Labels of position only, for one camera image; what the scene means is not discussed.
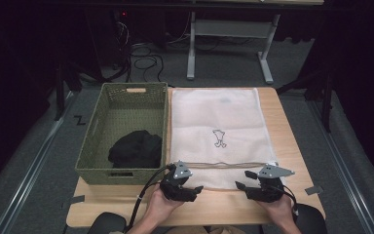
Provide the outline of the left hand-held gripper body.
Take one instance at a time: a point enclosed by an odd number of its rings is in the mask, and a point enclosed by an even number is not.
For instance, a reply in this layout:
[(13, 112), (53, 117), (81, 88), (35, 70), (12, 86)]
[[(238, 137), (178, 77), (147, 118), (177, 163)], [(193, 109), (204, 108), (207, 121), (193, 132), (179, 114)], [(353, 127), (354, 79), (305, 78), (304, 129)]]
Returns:
[(192, 175), (192, 172), (182, 161), (169, 164), (168, 172), (160, 182), (160, 188), (169, 200), (180, 202), (194, 202), (197, 198), (197, 195), (189, 194), (189, 188), (183, 187), (184, 183)]

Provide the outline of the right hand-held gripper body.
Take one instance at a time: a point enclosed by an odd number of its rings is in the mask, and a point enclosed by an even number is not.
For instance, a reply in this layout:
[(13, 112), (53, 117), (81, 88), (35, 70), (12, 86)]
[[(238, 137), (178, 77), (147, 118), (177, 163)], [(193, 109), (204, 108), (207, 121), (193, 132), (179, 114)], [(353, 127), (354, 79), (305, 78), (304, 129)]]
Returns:
[(249, 187), (249, 191), (245, 192), (248, 199), (267, 203), (279, 200), (282, 195), (294, 199), (292, 192), (285, 191), (285, 185), (281, 181), (284, 176), (293, 176), (292, 170), (267, 164), (257, 174), (259, 186)]

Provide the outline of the black garment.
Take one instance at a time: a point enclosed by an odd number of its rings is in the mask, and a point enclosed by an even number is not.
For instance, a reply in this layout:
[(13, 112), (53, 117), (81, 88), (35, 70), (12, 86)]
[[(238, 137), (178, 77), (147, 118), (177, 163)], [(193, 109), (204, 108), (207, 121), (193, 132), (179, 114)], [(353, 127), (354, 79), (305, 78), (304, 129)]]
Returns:
[(161, 165), (162, 143), (160, 136), (134, 131), (114, 143), (108, 160), (118, 169), (155, 169)]

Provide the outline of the white mesh laundry bag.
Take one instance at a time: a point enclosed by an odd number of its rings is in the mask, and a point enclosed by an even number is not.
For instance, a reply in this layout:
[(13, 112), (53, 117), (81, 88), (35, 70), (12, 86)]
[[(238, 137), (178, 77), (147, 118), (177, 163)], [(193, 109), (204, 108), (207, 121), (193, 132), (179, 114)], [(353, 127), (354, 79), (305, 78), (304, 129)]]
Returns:
[(170, 160), (193, 175), (187, 187), (233, 190), (246, 170), (277, 162), (258, 90), (175, 90), (171, 95)]

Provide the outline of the green woven basket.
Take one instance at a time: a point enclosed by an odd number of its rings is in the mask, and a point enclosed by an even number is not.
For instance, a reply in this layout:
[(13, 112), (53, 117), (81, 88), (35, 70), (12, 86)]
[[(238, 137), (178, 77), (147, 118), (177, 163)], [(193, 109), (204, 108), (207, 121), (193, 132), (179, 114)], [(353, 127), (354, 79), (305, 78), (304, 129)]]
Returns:
[[(76, 162), (79, 177), (90, 185), (142, 185), (167, 160), (168, 85), (105, 83)], [(161, 161), (155, 168), (116, 168), (109, 151), (122, 137), (147, 131), (162, 139)]]

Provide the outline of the person's left hand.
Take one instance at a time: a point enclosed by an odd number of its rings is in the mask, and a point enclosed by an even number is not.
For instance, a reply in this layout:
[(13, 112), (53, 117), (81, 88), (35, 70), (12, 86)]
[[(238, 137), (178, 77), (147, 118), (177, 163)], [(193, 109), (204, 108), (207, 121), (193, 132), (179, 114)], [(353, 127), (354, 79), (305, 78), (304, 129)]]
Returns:
[(183, 202), (169, 200), (164, 192), (161, 190), (160, 185), (157, 184), (150, 197), (147, 210), (144, 217), (149, 224), (158, 226), (166, 221), (170, 215), (180, 206)]

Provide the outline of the person's right hand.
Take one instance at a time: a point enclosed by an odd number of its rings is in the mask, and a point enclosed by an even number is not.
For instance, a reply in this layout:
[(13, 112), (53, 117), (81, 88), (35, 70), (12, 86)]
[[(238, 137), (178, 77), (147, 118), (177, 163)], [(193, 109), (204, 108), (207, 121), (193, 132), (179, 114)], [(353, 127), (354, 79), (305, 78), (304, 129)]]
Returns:
[(292, 201), (288, 196), (282, 195), (279, 200), (272, 203), (257, 201), (257, 204), (277, 226), (287, 227), (293, 222)]

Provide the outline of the person's lap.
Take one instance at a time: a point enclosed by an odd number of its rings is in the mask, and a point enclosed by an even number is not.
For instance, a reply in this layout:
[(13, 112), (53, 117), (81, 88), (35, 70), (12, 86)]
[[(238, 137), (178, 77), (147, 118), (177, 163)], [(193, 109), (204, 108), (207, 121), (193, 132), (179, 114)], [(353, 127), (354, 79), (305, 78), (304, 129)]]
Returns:
[(165, 234), (245, 234), (245, 232), (229, 225), (210, 226), (208, 228), (204, 226), (181, 226), (174, 227)]

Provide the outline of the grey tape strip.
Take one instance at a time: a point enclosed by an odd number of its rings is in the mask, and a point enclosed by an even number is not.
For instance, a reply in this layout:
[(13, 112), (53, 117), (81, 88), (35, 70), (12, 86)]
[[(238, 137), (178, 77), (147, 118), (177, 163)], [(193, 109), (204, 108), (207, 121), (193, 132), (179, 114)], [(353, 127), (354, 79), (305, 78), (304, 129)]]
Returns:
[(319, 185), (314, 185), (312, 187), (306, 188), (305, 191), (308, 195), (320, 194), (323, 191), (323, 188)]
[(77, 203), (82, 203), (85, 201), (85, 196), (84, 195), (80, 195), (80, 196), (74, 196), (74, 197), (71, 197), (67, 200), (65, 200), (62, 204), (61, 204), (61, 208), (62, 209), (67, 209), (69, 208), (71, 205), (73, 204), (77, 204)]

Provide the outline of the black metal stand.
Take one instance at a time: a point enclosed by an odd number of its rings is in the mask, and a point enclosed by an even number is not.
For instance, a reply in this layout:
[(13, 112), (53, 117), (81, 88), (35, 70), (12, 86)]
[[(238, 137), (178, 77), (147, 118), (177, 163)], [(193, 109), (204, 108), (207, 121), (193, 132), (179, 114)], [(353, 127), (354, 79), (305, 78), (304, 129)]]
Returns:
[(64, 86), (72, 92), (80, 92), (82, 85), (73, 62), (61, 62), (56, 68), (56, 118), (58, 121), (66, 109)]
[(330, 71), (320, 69), (311, 74), (302, 76), (290, 83), (276, 89), (278, 95), (292, 89), (305, 88), (305, 100), (321, 101), (320, 121), (326, 131), (330, 132), (330, 110), (332, 97), (332, 76)]

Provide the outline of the metal floor rail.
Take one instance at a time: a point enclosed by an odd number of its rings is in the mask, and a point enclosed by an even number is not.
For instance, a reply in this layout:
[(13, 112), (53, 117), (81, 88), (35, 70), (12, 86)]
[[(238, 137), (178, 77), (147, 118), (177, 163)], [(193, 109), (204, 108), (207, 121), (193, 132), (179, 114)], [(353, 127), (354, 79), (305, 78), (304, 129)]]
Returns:
[(349, 167), (342, 157), (331, 132), (329, 132), (321, 122), (321, 115), (317, 104), (314, 101), (308, 101), (307, 105), (313, 114), (315, 121), (320, 128), (326, 144), (330, 150), (332, 161), (335, 165), (337, 175), (340, 178), (349, 200), (355, 210), (359, 222), (366, 234), (374, 234), (374, 217), (369, 211), (368, 205), (359, 190)]
[(66, 112), (77, 98), (77, 93), (69, 92), (65, 98), (64, 111), (52, 123), (50, 131), (41, 144), (39, 151), (27, 168), (26, 174), (12, 196), (8, 207), (0, 216), (0, 234), (10, 234), (10, 231), (19, 216), (19, 213), (27, 200), (43, 166), (48, 159), (48, 151), (53, 144), (56, 134), (64, 122)]

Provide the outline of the white metal desk frame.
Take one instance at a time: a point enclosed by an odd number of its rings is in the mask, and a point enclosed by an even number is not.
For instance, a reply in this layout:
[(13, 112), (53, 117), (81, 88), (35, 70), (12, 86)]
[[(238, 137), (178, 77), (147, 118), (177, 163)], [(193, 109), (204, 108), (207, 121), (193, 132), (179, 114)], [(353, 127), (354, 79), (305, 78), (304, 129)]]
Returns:
[[(324, 4), (324, 0), (212, 0), (214, 3), (247, 4), (250, 9), (257, 7), (267, 9), (272, 7), (275, 11), (284, 8), (317, 7)], [(196, 19), (196, 13), (190, 13), (190, 44), (187, 62), (186, 78), (195, 79), (196, 71), (196, 37), (233, 37), (263, 39), (265, 45), (262, 51), (257, 53), (258, 62), (266, 84), (272, 85), (274, 79), (271, 74), (267, 56), (269, 54), (274, 36), (276, 34), (281, 13), (274, 12), (270, 20), (238, 20), (238, 19)]]

